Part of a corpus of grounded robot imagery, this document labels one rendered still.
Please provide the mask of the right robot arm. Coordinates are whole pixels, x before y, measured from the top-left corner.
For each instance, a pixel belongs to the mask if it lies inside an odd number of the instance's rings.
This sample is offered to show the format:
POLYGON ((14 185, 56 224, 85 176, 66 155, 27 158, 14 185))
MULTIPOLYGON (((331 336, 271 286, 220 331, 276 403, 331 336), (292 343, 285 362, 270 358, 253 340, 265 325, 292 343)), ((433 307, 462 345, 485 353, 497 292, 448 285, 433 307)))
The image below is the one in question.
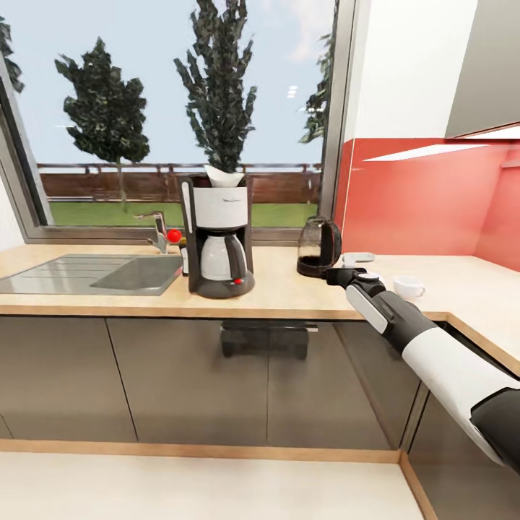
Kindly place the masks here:
POLYGON ((350 304, 393 346, 461 428, 494 461, 520 475, 520 382, 463 346, 420 309, 386 291, 378 275, 355 263, 371 252, 344 253, 341 268, 321 269, 350 304))

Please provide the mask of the electric kettle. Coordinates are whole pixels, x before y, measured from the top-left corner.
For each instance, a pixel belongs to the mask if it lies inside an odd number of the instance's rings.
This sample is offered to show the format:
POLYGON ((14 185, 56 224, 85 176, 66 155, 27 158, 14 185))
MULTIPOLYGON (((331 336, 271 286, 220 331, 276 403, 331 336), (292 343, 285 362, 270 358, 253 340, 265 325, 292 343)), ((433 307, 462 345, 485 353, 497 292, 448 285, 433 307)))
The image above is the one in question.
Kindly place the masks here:
POLYGON ((327 216, 310 216, 300 236, 297 272, 321 278, 321 269, 332 268, 341 252, 342 236, 337 225, 327 216))

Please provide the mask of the paper coffee filter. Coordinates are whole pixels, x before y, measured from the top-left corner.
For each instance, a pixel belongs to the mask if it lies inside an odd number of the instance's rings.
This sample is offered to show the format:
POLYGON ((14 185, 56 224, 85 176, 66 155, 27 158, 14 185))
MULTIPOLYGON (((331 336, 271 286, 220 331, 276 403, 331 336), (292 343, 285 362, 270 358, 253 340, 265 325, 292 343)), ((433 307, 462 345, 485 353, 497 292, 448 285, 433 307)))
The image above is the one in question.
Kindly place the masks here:
POLYGON ((209 165, 204 165, 204 167, 214 188, 235 188, 244 176, 243 173, 223 173, 209 165))

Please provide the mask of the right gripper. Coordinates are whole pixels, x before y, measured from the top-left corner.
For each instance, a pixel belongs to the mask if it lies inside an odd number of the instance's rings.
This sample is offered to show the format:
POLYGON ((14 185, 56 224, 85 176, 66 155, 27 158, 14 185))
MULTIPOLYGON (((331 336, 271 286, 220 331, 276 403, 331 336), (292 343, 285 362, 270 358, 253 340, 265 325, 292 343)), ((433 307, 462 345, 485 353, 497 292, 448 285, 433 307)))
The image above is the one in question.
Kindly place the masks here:
POLYGON ((367 272, 366 268, 355 268, 355 269, 342 269, 342 268, 328 268, 321 269, 321 279, 326 280, 327 285, 329 286, 342 286, 344 282, 344 278, 347 277, 347 274, 353 272, 367 272))

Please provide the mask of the coffee cup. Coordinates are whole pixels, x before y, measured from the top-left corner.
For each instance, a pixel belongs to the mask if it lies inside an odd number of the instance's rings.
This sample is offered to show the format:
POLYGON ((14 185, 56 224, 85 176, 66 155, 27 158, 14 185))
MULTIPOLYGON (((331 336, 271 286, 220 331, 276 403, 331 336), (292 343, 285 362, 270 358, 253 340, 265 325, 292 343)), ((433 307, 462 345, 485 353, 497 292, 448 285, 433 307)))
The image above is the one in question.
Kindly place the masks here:
POLYGON ((394 277, 393 289, 395 294, 404 300, 410 300, 413 297, 421 298, 425 295, 426 288, 415 278, 411 277, 394 277))

